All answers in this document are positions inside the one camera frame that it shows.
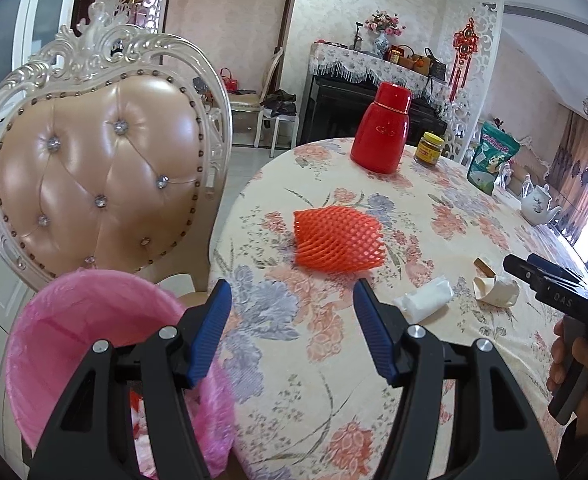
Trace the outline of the pink-lined trash bin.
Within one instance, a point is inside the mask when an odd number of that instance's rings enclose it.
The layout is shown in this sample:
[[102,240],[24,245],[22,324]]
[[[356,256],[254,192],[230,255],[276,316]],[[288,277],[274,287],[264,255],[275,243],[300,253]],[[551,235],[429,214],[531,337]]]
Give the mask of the pink-lined trash bin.
[[216,362],[226,281],[193,307],[134,275],[78,271],[42,289],[10,334],[6,386],[32,479],[212,479],[234,440]]

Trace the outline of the torn beige paper carton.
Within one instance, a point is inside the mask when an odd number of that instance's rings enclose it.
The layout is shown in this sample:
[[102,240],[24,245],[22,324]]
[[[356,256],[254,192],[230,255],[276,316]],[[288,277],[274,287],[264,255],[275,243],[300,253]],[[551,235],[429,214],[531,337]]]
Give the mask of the torn beige paper carton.
[[499,309],[510,309],[518,302],[520,286],[514,278],[498,274],[482,258],[476,258],[474,266],[480,272],[480,276],[473,280],[477,301]]

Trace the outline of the white floral teapot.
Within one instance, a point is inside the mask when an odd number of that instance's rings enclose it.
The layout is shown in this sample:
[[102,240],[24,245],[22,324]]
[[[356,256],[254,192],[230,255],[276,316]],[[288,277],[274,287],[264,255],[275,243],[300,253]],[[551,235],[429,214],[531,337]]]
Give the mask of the white floral teapot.
[[521,214],[531,226],[548,224],[561,212],[560,205],[552,207],[552,196],[548,185],[534,185],[527,174],[523,181],[521,196]]

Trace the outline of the brown patterned curtain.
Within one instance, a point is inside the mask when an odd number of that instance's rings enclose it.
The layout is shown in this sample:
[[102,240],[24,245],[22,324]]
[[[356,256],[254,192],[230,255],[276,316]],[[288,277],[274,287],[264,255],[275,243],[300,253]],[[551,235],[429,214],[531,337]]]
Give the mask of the brown patterned curtain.
[[568,115],[547,182],[560,194],[556,224],[575,243],[588,222],[588,120],[579,114]]

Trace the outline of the green snack bag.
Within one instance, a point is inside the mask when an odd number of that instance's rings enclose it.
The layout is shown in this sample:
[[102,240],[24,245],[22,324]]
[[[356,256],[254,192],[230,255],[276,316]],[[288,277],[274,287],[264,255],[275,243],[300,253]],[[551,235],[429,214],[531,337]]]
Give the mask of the green snack bag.
[[487,195],[494,192],[500,167],[518,154],[521,144],[491,122],[480,128],[478,143],[469,166],[468,181]]

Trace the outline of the yellow-lidded glass jar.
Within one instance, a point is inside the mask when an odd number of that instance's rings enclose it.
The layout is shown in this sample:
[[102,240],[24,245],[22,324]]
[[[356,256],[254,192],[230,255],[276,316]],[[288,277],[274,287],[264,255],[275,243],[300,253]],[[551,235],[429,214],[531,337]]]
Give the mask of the yellow-lidded glass jar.
[[435,166],[442,154],[445,140],[437,134],[425,131],[416,145],[414,159],[423,165]]

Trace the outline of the red thermos jug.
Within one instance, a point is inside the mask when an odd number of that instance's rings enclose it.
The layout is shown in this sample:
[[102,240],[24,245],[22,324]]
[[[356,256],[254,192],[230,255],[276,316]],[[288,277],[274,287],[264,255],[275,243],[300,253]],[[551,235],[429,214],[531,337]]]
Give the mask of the red thermos jug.
[[408,136],[410,104],[407,88],[383,81],[361,119],[350,158],[377,174],[394,174]]

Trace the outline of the floral tablecloth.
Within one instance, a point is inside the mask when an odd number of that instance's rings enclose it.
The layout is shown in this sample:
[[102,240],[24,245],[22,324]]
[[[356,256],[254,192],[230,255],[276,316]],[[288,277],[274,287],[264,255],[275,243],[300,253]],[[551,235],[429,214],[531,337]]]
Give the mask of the floral tablecloth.
[[297,266],[296,211],[345,206],[381,223],[386,259],[369,276],[391,301],[434,278],[454,291],[428,319],[440,339],[485,337],[510,366],[558,448],[546,381],[556,312],[522,289],[513,307],[474,295],[477,263],[538,254],[572,270],[575,253],[545,226],[531,226],[518,201],[484,194],[465,170],[418,164],[405,151],[397,172],[371,174],[350,159],[347,139],[310,143],[275,157],[234,148],[215,229],[211,273],[228,281],[234,306],[220,362],[235,398],[234,452],[251,479],[367,479],[375,471],[399,402],[376,373],[355,311],[351,274]]

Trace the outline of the black handbag on piano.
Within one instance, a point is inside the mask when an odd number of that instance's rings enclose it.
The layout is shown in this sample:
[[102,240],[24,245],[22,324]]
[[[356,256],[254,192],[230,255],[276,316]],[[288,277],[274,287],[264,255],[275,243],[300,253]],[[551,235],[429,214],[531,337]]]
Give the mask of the black handbag on piano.
[[425,49],[425,55],[429,59],[428,77],[439,82],[446,81],[447,65],[436,58],[430,48]]

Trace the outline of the black upright piano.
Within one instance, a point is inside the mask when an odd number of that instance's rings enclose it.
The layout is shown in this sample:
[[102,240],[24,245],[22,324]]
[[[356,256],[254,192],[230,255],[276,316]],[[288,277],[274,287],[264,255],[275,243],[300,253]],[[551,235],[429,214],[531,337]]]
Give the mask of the black upright piano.
[[[301,103],[297,144],[356,136],[376,90],[371,81],[352,84],[341,77],[309,75]],[[437,114],[436,106],[423,96],[411,100],[409,119],[410,145],[416,146],[425,131],[445,136],[447,123]]]

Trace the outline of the lace piano cover cloth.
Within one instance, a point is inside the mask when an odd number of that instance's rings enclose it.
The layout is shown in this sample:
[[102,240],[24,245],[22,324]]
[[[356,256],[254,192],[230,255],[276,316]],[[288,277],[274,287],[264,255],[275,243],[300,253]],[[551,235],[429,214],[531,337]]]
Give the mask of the lace piano cover cloth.
[[370,81],[379,87],[383,81],[392,82],[409,89],[413,96],[426,96],[426,99],[436,103],[446,100],[447,88],[436,79],[382,58],[331,44],[312,44],[308,70],[312,75],[341,77],[352,84]]

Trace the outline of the ornate tan leather chair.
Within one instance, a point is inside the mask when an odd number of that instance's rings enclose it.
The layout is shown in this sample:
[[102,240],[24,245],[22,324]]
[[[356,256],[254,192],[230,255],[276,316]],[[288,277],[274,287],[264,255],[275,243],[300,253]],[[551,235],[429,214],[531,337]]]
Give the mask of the ornate tan leather chair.
[[207,288],[232,147],[207,56],[94,2],[0,83],[0,256],[40,290],[80,269]]

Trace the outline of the pink flower vase bouquet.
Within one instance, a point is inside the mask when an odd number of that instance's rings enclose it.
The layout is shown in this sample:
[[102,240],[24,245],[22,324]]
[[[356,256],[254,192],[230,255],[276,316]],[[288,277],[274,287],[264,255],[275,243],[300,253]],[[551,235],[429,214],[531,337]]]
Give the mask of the pink flower vase bouquet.
[[399,37],[405,31],[397,13],[377,10],[364,22],[364,26],[375,36],[373,52],[377,58],[384,58],[390,48],[390,37]]

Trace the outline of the white stool with black bag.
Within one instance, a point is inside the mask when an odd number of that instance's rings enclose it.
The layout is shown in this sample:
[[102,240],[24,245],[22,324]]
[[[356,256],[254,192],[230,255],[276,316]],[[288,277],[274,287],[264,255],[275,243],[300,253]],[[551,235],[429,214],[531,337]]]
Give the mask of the white stool with black bag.
[[277,89],[268,94],[259,103],[259,113],[257,118],[256,133],[254,137],[254,148],[259,148],[259,142],[262,135],[263,124],[267,122],[272,128],[270,157],[274,157],[277,148],[277,137],[279,136],[279,127],[282,122],[290,122],[293,125],[291,134],[291,149],[297,144],[297,133],[299,127],[299,116],[297,114],[296,96],[282,89]]

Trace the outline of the red handbag on floor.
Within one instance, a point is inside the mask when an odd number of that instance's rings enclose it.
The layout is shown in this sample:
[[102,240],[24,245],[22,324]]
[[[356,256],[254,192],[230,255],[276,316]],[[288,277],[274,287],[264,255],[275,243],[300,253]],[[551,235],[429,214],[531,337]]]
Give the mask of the red handbag on floor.
[[239,81],[234,77],[233,73],[228,67],[222,67],[219,75],[223,81],[225,89],[227,89],[228,92],[234,93],[239,90]]

